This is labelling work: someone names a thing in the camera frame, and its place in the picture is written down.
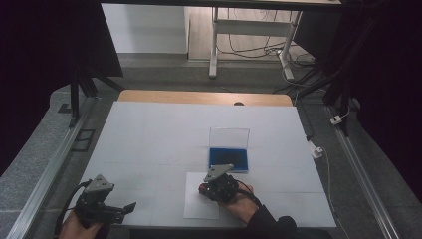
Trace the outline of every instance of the hand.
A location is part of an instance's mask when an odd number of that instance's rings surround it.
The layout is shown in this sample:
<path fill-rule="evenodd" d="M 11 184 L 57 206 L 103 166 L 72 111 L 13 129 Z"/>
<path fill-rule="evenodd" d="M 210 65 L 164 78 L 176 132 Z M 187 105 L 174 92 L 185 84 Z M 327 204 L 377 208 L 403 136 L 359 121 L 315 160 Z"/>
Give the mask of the hand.
<path fill-rule="evenodd" d="M 102 223 L 94 223 L 86 229 L 75 212 L 72 211 L 63 223 L 59 239 L 94 239 L 102 226 Z"/>
<path fill-rule="evenodd" d="M 254 188 L 251 185 L 244 185 L 239 183 L 239 189 L 253 193 Z M 236 196 L 228 203 L 219 202 L 218 205 L 226 208 L 234 217 L 239 218 L 246 224 L 248 224 L 251 217 L 258 210 L 258 206 L 248 196 L 237 193 Z"/>

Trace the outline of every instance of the table surface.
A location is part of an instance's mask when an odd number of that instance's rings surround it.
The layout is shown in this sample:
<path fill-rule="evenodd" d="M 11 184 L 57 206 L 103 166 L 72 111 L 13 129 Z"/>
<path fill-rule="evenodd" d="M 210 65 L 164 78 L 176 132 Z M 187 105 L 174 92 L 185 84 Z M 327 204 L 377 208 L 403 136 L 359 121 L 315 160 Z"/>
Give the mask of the table surface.
<path fill-rule="evenodd" d="M 235 94 L 208 92 L 165 92 L 125 90 L 118 97 L 119 102 L 150 102 L 180 104 L 229 105 L 242 103 L 245 106 L 291 107 L 292 100 L 287 95 Z"/>
<path fill-rule="evenodd" d="M 231 106 L 238 101 L 246 106 Z M 270 106 L 263 107 L 265 101 Z M 243 227 L 195 192 L 207 171 L 214 126 L 250 130 L 250 170 L 234 177 L 253 184 L 276 218 L 291 215 L 302 227 L 335 227 L 297 110 L 287 96 L 122 92 L 82 181 L 101 173 L 115 184 L 107 205 L 136 201 L 124 219 L 127 226 Z M 189 184 L 192 178 L 199 179 Z M 193 204 L 187 204 L 188 198 Z M 185 209 L 192 205 L 203 210 L 194 211 L 197 218 L 186 218 Z"/>

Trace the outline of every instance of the metal frame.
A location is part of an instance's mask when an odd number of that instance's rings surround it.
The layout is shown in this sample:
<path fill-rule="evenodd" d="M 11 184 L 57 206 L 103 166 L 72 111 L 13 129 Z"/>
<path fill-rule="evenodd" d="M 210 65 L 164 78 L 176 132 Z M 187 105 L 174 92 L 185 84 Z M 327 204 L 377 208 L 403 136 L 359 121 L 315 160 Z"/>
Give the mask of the metal frame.
<path fill-rule="evenodd" d="M 333 114 L 329 107 L 325 107 L 326 113 L 332 117 Z M 367 174 L 365 167 L 363 166 L 356 150 L 354 149 L 353 143 L 350 138 L 345 136 L 343 131 L 335 126 L 335 133 L 340 141 L 340 144 L 350 162 L 350 166 L 353 169 L 354 175 L 356 176 L 357 181 L 360 184 L 360 187 L 363 191 L 363 194 L 366 197 L 366 201 L 373 210 L 375 219 L 379 224 L 379 228 L 384 234 L 385 238 L 388 239 L 399 239 L 400 236 L 395 228 L 388 211 L 385 208 L 384 203 L 376 192 L 372 182 Z"/>
<path fill-rule="evenodd" d="M 217 77 L 217 35 L 218 34 L 232 34 L 232 35 L 249 35 L 249 36 L 274 36 L 286 37 L 286 43 L 283 51 L 278 53 L 280 62 L 282 63 L 283 71 L 286 79 L 291 81 L 294 79 L 292 70 L 289 66 L 287 55 L 295 36 L 299 20 L 302 12 L 298 12 L 292 23 L 288 22 L 258 22 L 258 21 L 243 21 L 243 20 L 227 20 L 218 19 L 218 7 L 214 8 L 213 17 L 213 38 L 210 56 L 209 78 L 215 79 Z"/>
<path fill-rule="evenodd" d="M 63 162 L 65 161 L 69 150 L 78 135 L 84 122 L 88 119 L 93 107 L 95 99 L 87 98 L 81 108 L 81 116 L 74 127 L 69 128 L 68 133 L 60 144 L 58 150 L 50 158 L 49 163 L 40 177 L 37 185 L 31 193 L 24 208 L 16 219 L 15 224 L 7 236 L 7 239 L 24 238 L 31 227 L 35 215 L 41 207 L 47 193 L 50 190 Z"/>

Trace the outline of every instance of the gray floor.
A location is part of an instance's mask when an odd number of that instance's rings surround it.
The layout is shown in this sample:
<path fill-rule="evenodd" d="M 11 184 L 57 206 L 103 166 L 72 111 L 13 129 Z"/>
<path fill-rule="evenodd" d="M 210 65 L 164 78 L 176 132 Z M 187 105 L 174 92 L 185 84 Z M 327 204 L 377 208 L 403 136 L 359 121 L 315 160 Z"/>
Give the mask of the gray floor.
<path fill-rule="evenodd" d="M 220 8 L 218 12 L 219 19 L 231 20 L 249 20 L 264 22 L 291 22 L 296 16 L 296 12 L 276 11 L 276 10 L 256 10 L 256 9 L 233 9 Z M 212 8 L 190 7 L 190 34 L 189 34 L 189 59 L 190 60 L 209 60 L 212 42 Z M 265 61 L 277 62 L 278 58 L 274 53 L 265 57 L 256 58 L 265 55 L 264 47 L 275 48 L 282 47 L 286 38 L 284 37 L 266 37 L 266 36 L 244 36 L 244 35 L 218 35 L 217 47 L 220 50 L 217 59 L 220 61 Z M 238 56 L 229 54 L 233 50 L 245 51 L 249 49 L 257 49 L 256 51 L 238 52 L 238 54 L 246 56 Z M 295 58 L 305 51 L 299 46 L 292 46 L 290 49 L 292 57 Z"/>
<path fill-rule="evenodd" d="M 124 79 L 116 78 L 115 80 L 127 89 L 262 94 L 270 94 L 274 89 L 288 85 L 281 77 L 282 69 L 277 61 L 220 62 L 217 79 L 209 80 L 208 64 L 198 61 L 207 56 L 200 57 L 199 55 L 195 60 L 187 61 L 178 56 L 120 54 Z M 299 78 L 306 70 L 294 69 L 294 74 Z M 73 148 L 85 146 L 88 148 L 86 151 L 69 153 L 27 238 L 51 238 L 59 210 L 69 193 L 79 183 L 95 148 L 95 142 L 101 134 L 111 104 L 117 99 L 116 91 L 98 81 L 96 83 L 99 88 L 99 97 L 96 99 L 90 119 L 83 126 L 83 129 L 95 131 L 93 142 L 90 145 L 86 145 L 85 142 L 74 143 Z M 321 103 L 322 94 L 323 90 L 315 92 L 297 101 L 296 107 L 306 134 L 313 137 L 315 145 L 324 147 L 329 156 L 331 199 L 335 214 L 349 238 L 384 238 L 334 133 L 334 128 L 328 122 Z M 62 104 L 68 104 L 69 101 L 69 87 L 59 89 L 52 94 L 50 109 L 44 119 L 15 161 L 0 178 L 0 238 L 6 238 L 8 235 L 49 158 L 64 138 L 70 115 L 59 114 L 58 110 Z M 380 198 L 390 213 L 401 238 L 422 238 L 421 204 L 389 159 L 362 129 L 355 118 L 356 111 L 357 109 L 353 108 L 349 115 L 350 138 Z M 328 192 L 326 154 L 323 158 L 316 160 L 316 167 L 324 189 Z M 329 233 L 334 238 L 347 238 L 339 224 L 337 225 L 337 228 L 329 229 Z M 128 237 L 127 229 L 113 227 L 108 238 Z"/>

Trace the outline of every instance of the sleeve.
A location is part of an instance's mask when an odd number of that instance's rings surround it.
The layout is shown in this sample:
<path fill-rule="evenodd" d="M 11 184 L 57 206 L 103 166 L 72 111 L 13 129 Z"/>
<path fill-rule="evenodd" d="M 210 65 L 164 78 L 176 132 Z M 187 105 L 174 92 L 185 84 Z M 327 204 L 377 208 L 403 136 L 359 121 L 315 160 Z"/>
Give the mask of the sleeve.
<path fill-rule="evenodd" d="M 266 206 L 262 206 L 252 216 L 247 229 L 254 233 L 257 238 L 269 239 L 296 239 L 304 238 L 298 233 L 295 220 L 290 216 L 284 216 L 276 221 Z"/>

